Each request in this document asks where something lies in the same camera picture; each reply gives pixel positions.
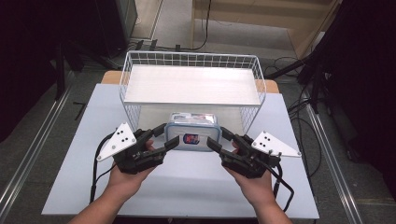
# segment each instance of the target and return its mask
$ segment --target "white table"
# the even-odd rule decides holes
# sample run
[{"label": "white table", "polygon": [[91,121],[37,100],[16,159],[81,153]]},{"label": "white table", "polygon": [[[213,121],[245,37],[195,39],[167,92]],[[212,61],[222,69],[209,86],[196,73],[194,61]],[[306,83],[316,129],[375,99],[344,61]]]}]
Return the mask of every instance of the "white table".
[{"label": "white table", "polygon": [[[53,184],[43,215],[74,215],[89,204],[95,150],[101,140],[125,120],[128,119],[118,86],[98,84]],[[298,148],[281,94],[267,93],[264,106],[248,135],[255,138],[262,130]],[[111,163],[111,159],[99,162],[98,174],[107,170]],[[282,158],[281,165],[285,181],[295,191],[287,215],[291,218],[318,218],[302,159]],[[105,175],[99,181],[96,197],[103,192],[107,180],[108,175]],[[284,207],[289,196],[288,190],[281,186],[276,200]],[[136,195],[121,208],[119,215],[255,217],[238,185],[221,167],[217,153],[178,150],[167,153],[164,163],[148,176]]]}]

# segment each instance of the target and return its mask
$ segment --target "gray floor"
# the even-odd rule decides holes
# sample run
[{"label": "gray floor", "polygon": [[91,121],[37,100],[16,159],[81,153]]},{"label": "gray floor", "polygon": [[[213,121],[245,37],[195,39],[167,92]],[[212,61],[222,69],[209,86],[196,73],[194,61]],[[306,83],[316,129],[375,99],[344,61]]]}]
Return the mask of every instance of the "gray floor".
[{"label": "gray floor", "polygon": [[[189,46],[190,13],[190,1],[181,3],[177,0],[165,0],[163,2],[163,10],[154,34],[154,38],[158,39],[159,46],[173,47],[175,44],[180,44],[182,47]],[[195,45],[200,46],[205,36],[201,28],[201,21],[196,21],[195,26]],[[272,65],[276,58],[295,57],[286,31],[283,29],[219,21],[209,23],[209,38],[201,51],[255,54],[260,57],[263,69]],[[84,70],[81,73],[74,73],[76,78],[71,85],[71,91],[64,108],[49,133],[19,196],[11,207],[5,223],[65,223],[71,218],[42,216],[41,210],[78,127],[79,119],[75,120],[75,117],[80,106],[73,105],[73,102],[88,103],[94,85],[101,81],[106,71],[100,65],[88,59],[85,60],[87,65]],[[120,56],[112,61],[123,64],[123,57]],[[283,59],[276,61],[276,65],[283,67],[291,62],[291,59]],[[295,77],[280,77],[277,83],[286,105],[291,105],[297,100],[301,87],[296,83]],[[55,87],[52,87],[20,122],[13,134],[0,143],[2,154],[0,159],[1,189],[6,186],[17,171],[41,123],[53,105],[54,96]],[[365,223],[396,223],[396,203],[391,199],[382,180],[382,175],[369,164],[354,163],[347,158],[345,144],[340,138],[332,118],[327,115],[326,109],[325,105],[319,105],[320,118],[363,221]],[[309,120],[305,110],[302,110],[301,118]],[[298,123],[293,122],[292,124],[298,137],[300,133]],[[311,173],[321,160],[318,172],[311,179],[313,192],[318,200],[320,219],[317,223],[348,223],[347,213],[332,180],[329,166],[323,155],[319,156],[315,134],[304,123],[302,124],[302,135]],[[313,223],[313,220],[293,221],[295,223]]]}]

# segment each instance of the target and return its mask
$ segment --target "wire mesh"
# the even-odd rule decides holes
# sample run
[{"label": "wire mesh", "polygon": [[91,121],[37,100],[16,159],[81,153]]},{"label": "wire mesh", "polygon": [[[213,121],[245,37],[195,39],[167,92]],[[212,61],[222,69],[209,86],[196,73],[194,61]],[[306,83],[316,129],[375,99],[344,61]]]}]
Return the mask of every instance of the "wire mesh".
[{"label": "wire mesh", "polygon": [[194,67],[224,67],[235,69],[251,69],[256,79],[257,93],[261,102],[258,107],[240,107],[242,128],[245,133],[256,118],[257,112],[265,100],[266,86],[262,76],[259,59],[254,55],[211,54],[190,52],[166,51],[129,51],[125,58],[125,65],[120,80],[120,99],[131,123],[132,129],[137,130],[141,105],[127,105],[124,103],[129,79],[133,75],[134,65],[167,65],[167,66],[194,66]]}]

